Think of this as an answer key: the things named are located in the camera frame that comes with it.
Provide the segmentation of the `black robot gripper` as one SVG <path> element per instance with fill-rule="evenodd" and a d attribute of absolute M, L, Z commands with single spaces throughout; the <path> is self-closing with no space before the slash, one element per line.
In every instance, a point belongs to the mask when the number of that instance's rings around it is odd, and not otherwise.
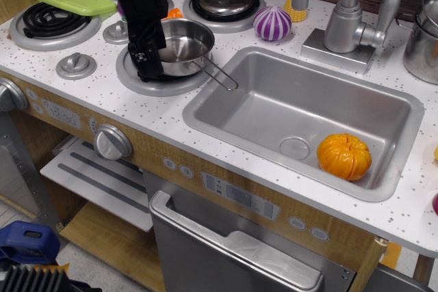
<path fill-rule="evenodd" d="M 161 20 L 168 14 L 167 0 L 118 0 L 129 32 L 128 52 L 143 82 L 162 81 L 164 69 L 158 48 L 166 41 Z"/>

